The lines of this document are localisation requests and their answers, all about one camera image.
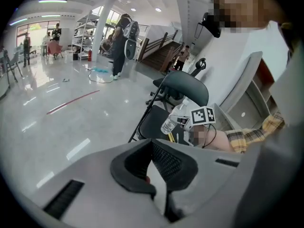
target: backpack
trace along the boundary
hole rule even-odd
[[[137,21],[132,21],[130,18],[127,18],[130,21],[130,24],[128,24],[124,30],[123,30],[123,36],[126,37],[129,40],[137,41],[139,36],[139,26]]]

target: yellow plaid sleeve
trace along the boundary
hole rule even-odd
[[[269,134],[284,127],[285,122],[280,112],[268,116],[260,129],[241,129],[226,131],[231,146],[238,153],[244,153],[247,147],[258,141],[263,141]]]

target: recessed light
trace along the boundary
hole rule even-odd
[[[22,21],[25,21],[25,20],[28,20],[28,19],[20,19],[20,20],[17,20],[17,21],[15,21],[15,22],[9,24],[9,25],[14,25],[14,24],[17,24],[17,23],[22,22]]]
[[[41,15],[43,18],[44,17],[60,17],[60,15],[52,15],[52,14],[50,14],[50,15]]]
[[[39,0],[40,3],[43,2],[67,2],[67,0]]]

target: pink chair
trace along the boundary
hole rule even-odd
[[[47,45],[48,45],[48,50],[47,50],[48,58],[47,59],[49,59],[49,55],[52,54],[52,55],[54,55],[54,59],[56,60],[57,55],[59,53],[61,54],[62,46],[60,46],[58,44],[58,42],[55,40],[48,42]]]

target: white sneaker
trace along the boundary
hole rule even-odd
[[[113,76],[113,74],[110,76],[113,80],[117,80],[117,75]]]

